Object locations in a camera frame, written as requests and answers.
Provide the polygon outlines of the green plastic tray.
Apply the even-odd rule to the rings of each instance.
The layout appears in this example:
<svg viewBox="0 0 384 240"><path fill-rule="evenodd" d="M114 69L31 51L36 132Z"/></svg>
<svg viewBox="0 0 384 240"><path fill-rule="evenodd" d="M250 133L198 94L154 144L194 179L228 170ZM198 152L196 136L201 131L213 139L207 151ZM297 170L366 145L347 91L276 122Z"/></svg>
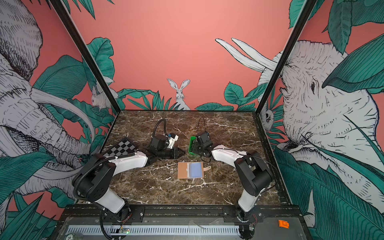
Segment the green plastic tray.
<svg viewBox="0 0 384 240"><path fill-rule="evenodd" d="M190 155L196 155L193 150L194 150L194 142L195 142L196 136L191 136L190 137L190 142L189 142L189 148L188 148L188 153Z"/></svg>

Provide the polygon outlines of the tan leather card holder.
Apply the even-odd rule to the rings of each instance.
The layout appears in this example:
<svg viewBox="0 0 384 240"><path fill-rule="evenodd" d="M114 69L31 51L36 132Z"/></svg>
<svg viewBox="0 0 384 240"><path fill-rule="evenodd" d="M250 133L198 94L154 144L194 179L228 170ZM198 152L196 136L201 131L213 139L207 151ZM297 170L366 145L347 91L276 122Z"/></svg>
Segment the tan leather card holder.
<svg viewBox="0 0 384 240"><path fill-rule="evenodd" d="M178 179L203 179L205 172L209 171L211 166L203 166L203 162L180 162L178 163Z"/></svg>

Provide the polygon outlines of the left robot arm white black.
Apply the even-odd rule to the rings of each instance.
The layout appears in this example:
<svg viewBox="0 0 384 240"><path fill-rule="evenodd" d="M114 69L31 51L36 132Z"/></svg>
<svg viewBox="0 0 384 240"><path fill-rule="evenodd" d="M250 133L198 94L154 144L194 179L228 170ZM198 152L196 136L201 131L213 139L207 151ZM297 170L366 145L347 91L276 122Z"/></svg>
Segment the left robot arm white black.
<svg viewBox="0 0 384 240"><path fill-rule="evenodd" d="M149 146L143 150L135 150L122 156L94 155L73 179L74 196L115 215L128 215L129 204L110 188L113 177L148 167L158 160L182 157L185 151L175 146L178 139L179 136L174 133L155 135Z"/></svg>

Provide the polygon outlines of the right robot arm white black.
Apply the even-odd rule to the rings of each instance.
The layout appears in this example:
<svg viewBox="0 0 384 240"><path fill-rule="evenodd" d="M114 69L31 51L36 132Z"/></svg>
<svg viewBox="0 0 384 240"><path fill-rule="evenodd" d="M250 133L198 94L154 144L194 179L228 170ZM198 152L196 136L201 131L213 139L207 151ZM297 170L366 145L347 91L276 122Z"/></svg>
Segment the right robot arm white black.
<svg viewBox="0 0 384 240"><path fill-rule="evenodd" d="M259 214L257 201L274 175L257 151L238 151L215 144L208 132L202 132L190 138L189 152L234 167L244 189L236 205L237 218L246 222Z"/></svg>

